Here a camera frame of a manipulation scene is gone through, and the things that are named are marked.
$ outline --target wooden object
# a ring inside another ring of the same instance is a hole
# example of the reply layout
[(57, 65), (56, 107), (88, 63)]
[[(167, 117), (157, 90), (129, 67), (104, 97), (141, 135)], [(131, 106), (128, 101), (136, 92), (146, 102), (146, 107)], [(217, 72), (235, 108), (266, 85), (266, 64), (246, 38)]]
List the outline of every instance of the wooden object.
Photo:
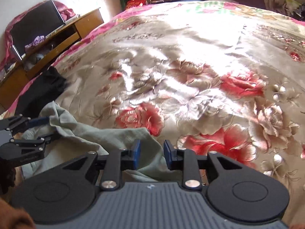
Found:
[[(4, 109), (8, 109), (31, 79), (50, 66), (72, 44), (85, 38), (93, 29), (102, 23), (104, 22), (99, 9), (95, 9), (59, 28), (41, 44), (28, 52), (22, 62), (17, 62), (5, 79), (0, 82), (0, 107), (2, 106)], [(54, 41), (57, 42), (57, 46), (37, 62), (32, 69), (26, 71), (23, 68), (23, 63), (31, 55), (38, 53), (44, 46)]]

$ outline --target light green cloth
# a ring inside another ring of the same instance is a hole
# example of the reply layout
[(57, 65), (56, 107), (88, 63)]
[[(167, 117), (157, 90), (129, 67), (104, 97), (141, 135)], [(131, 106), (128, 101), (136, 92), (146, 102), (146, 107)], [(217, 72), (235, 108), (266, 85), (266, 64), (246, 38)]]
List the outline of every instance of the light green cloth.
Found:
[(48, 116), (50, 124), (34, 127), (23, 134), (24, 139), (51, 133), (55, 130), (62, 138), (47, 145), (45, 158), (22, 167), (25, 178), (39, 174), (88, 151), (106, 155), (115, 148), (130, 149), (134, 140), (141, 141), (138, 171), (125, 171), (123, 179), (128, 181), (181, 180), (180, 171), (169, 171), (163, 157), (161, 145), (151, 137), (146, 128), (98, 129), (78, 123), (75, 118), (55, 102), (48, 103), (40, 112)]

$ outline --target flat screen tv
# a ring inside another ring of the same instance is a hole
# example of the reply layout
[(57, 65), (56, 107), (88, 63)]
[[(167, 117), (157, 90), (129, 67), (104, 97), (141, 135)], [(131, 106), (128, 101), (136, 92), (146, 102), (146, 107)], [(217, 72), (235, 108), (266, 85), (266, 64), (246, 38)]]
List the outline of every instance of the flat screen tv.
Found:
[(47, 36), (49, 33), (65, 24), (53, 0), (46, 1), (28, 12), (10, 31), (13, 44), (22, 56), (24, 47), (33, 42), (37, 36)]

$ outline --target bed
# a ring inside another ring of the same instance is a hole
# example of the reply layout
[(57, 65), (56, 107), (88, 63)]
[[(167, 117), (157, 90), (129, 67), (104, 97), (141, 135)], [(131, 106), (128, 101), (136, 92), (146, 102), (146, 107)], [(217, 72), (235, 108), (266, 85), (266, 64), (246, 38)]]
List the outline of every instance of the bed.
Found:
[(56, 102), (77, 121), (221, 152), (282, 182), (284, 222), (305, 223), (305, 23), (233, 3), (147, 5), (54, 65), (70, 82)]

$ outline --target black cloth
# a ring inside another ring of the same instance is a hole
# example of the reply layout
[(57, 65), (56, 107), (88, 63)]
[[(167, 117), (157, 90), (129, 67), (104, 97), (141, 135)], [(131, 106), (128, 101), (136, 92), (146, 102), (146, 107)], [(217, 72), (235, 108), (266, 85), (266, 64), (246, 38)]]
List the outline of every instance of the black cloth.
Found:
[(53, 67), (49, 67), (19, 97), (15, 115), (38, 117), (42, 108), (59, 97), (67, 87), (67, 81)]

